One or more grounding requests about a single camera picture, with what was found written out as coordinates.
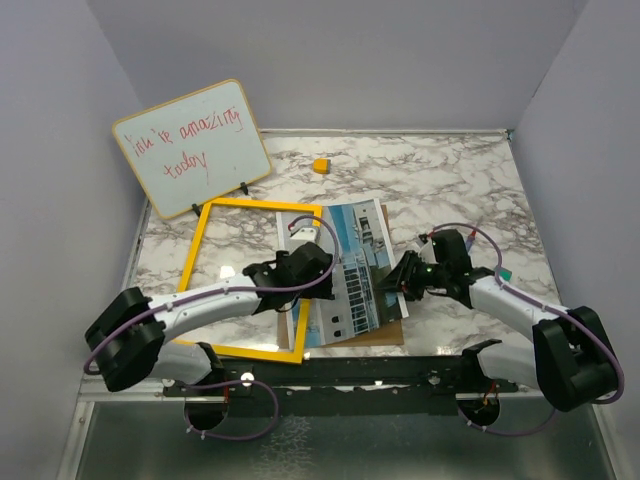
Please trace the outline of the yellow picture frame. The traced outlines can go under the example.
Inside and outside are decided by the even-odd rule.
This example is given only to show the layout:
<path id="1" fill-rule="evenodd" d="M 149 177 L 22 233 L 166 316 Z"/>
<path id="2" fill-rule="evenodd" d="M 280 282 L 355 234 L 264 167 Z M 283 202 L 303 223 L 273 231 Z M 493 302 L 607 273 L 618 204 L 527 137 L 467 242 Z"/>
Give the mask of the yellow picture frame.
<path id="1" fill-rule="evenodd" d="M 289 211 L 297 213 L 311 214 L 321 218 L 323 207 L 315 204 L 299 204 L 288 202 L 261 201 L 240 198 L 213 199 L 202 206 L 198 224 L 191 242 L 189 253 L 186 258 L 183 273 L 177 288 L 178 292 L 184 292 L 190 284 L 194 266 L 199 254 L 200 246 L 206 231 L 210 210 L 213 206 L 263 209 L 272 211 Z M 214 351 L 223 357 L 248 358 L 270 362 L 280 362 L 285 364 L 301 364 L 305 354 L 306 330 L 311 308 L 311 301 L 303 299 L 300 301 L 297 330 L 292 351 L 267 351 L 250 348 L 242 348 L 226 345 L 213 345 Z"/>

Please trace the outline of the small whiteboard yellow rim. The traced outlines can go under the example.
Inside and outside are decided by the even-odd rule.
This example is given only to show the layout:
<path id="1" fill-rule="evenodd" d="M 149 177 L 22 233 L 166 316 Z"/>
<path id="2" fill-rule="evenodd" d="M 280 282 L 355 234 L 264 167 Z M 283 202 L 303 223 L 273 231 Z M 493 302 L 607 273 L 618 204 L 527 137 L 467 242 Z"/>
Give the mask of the small whiteboard yellow rim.
<path id="1" fill-rule="evenodd" d="M 112 134 L 163 219 L 272 171 L 244 89 L 235 79 L 120 119 Z"/>

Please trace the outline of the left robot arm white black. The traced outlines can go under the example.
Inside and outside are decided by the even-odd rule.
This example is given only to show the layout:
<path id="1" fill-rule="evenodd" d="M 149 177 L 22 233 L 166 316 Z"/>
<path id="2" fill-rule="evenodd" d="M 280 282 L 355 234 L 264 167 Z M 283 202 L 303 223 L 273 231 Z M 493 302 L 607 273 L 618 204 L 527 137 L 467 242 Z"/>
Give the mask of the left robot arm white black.
<path id="1" fill-rule="evenodd" d="M 138 287 L 117 294 L 84 334 L 84 373 L 119 392 L 149 378 L 165 345 L 222 320 L 280 311 L 298 299 L 331 294 L 335 256 L 307 242 L 273 261 L 254 263 L 209 287 L 149 297 Z"/>

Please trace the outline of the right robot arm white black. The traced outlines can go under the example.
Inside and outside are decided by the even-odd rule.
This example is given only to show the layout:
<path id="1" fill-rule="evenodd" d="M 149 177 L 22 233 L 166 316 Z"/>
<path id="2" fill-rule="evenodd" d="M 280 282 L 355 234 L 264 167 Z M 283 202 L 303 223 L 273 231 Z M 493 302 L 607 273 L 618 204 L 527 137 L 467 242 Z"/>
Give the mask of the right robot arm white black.
<path id="1" fill-rule="evenodd" d="M 376 287 L 408 301 L 450 298 L 527 339 L 525 347 L 491 340 L 468 348 L 461 383 L 481 391 L 494 380 L 508 380 L 539 390 L 562 412 L 619 400 L 625 377 L 598 314 L 538 299 L 504 280 L 499 266 L 474 266 L 460 227 L 446 223 L 423 235 L 422 249 L 405 252 Z"/>

